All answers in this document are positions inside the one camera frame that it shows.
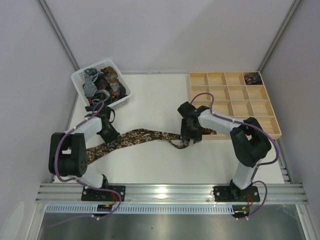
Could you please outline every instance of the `gray corner pole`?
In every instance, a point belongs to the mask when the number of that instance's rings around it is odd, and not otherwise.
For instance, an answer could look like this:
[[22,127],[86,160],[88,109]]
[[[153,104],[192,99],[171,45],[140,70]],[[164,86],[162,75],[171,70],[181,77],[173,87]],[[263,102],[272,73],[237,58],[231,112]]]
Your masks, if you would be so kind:
[[260,66],[258,68],[259,72],[262,72],[269,61],[270,57],[272,56],[272,53],[274,52],[276,46],[278,45],[280,39],[282,38],[283,34],[285,33],[288,25],[290,24],[291,20],[293,19],[295,13],[298,10],[298,7],[301,5],[303,0],[294,0],[293,3],[290,6],[290,9],[288,10],[278,32],[276,33],[268,51],[266,52],[262,62],[260,63]]
[[68,57],[69,61],[71,62],[73,68],[75,71],[79,70],[79,65],[67,43],[67,41],[65,40],[64,35],[62,34],[53,14],[50,11],[50,8],[46,2],[46,0],[36,0],[36,2],[38,3],[40,9],[42,10],[46,20],[48,21],[54,35],[56,36],[56,38],[58,39],[58,41],[60,42],[66,56]]

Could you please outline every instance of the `white background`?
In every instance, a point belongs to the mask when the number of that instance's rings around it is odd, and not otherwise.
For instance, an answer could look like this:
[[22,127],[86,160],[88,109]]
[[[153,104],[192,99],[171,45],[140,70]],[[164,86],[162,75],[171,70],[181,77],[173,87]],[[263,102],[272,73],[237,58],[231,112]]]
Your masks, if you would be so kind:
[[80,68],[255,71],[292,0],[47,0]]

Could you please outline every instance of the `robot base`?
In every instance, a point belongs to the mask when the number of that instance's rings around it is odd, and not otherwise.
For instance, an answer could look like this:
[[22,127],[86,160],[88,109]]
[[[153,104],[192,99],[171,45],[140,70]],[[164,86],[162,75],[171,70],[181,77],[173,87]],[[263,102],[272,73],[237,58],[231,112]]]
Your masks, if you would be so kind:
[[250,195],[253,202],[256,202],[256,203],[260,202],[260,196],[259,196],[258,188],[256,186],[249,186],[244,190],[240,190],[238,192],[237,199],[231,193],[231,187],[227,185],[213,187],[213,195],[217,203],[226,203],[226,202],[247,203],[248,195]]
[[[125,201],[126,186],[109,185],[108,189],[118,192],[121,195],[121,201],[122,202]],[[107,191],[98,191],[98,190],[94,190],[94,189],[90,189],[90,188],[85,189],[85,187],[83,187],[81,201],[84,201],[84,202],[113,202],[114,197],[112,196],[112,194],[110,194],[110,192],[107,192]]]

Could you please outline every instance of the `white cable tray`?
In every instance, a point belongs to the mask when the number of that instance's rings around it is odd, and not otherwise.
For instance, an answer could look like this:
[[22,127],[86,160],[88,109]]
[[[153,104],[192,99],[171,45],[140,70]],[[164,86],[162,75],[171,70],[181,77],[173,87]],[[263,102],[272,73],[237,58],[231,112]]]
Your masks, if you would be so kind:
[[[51,203],[46,213],[73,213],[73,214],[106,214],[97,211],[98,204]],[[196,204],[122,204],[115,214],[202,214],[223,215],[234,214],[231,205],[196,205]]]

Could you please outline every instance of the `dark object in tray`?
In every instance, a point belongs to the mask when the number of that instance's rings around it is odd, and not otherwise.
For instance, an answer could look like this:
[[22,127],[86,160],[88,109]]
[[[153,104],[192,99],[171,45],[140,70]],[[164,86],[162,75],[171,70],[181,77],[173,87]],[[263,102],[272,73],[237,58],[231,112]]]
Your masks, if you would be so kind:
[[244,75],[246,85],[263,85],[261,76],[258,72],[252,72]]
[[86,86],[83,85],[84,93],[91,106],[100,101],[109,105],[126,96],[126,88],[119,82],[118,74],[111,66],[100,71],[88,68],[84,70],[84,74],[89,81]]

